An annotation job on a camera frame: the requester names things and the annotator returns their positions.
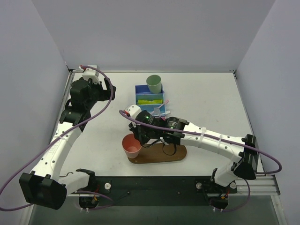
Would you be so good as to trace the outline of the pink plastic cup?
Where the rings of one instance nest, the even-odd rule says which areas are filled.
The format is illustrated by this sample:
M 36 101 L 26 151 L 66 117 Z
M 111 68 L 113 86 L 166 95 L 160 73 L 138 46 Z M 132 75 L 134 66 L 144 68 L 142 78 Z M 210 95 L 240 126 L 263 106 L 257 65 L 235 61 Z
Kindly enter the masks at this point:
M 123 138 L 122 147 L 128 158 L 136 158 L 142 148 L 141 144 L 135 139 L 133 134 L 128 134 Z

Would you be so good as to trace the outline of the clear textured plastic box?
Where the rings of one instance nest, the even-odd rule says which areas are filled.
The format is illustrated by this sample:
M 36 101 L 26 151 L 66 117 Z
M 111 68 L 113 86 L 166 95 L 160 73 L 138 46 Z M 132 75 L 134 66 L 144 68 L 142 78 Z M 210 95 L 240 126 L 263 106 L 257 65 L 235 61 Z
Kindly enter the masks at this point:
M 155 107 L 154 110 L 153 110 L 153 112 L 152 112 L 152 115 L 160 117 L 160 115 L 161 115 L 160 108 Z

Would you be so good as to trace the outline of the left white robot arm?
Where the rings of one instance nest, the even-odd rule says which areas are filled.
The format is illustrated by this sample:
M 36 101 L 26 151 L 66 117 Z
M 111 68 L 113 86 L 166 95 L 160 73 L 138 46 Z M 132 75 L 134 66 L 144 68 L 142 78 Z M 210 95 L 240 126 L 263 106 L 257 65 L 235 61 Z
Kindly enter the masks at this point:
M 71 84 L 70 99 L 60 116 L 55 136 L 40 161 L 30 173 L 23 173 L 19 183 L 26 202 L 58 210 L 66 197 L 77 191 L 86 193 L 97 190 L 95 173 L 77 169 L 74 174 L 60 177 L 62 166 L 76 139 L 82 134 L 91 119 L 91 109 L 98 101 L 111 102 L 116 87 L 108 78 L 102 83 L 80 78 Z

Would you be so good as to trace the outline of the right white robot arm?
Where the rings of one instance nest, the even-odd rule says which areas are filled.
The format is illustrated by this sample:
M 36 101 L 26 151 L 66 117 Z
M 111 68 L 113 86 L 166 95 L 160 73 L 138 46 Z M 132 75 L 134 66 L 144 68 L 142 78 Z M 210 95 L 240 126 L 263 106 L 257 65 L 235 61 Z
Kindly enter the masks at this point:
M 226 136 L 198 127 L 195 124 L 177 117 L 167 119 L 152 116 L 146 110 L 129 109 L 125 112 L 130 119 L 129 130 L 141 145 L 153 139 L 174 147 L 178 145 L 198 147 L 216 153 L 227 159 L 229 163 L 215 168 L 211 181 L 227 187 L 237 178 L 255 180 L 258 166 L 258 153 L 255 137 Z

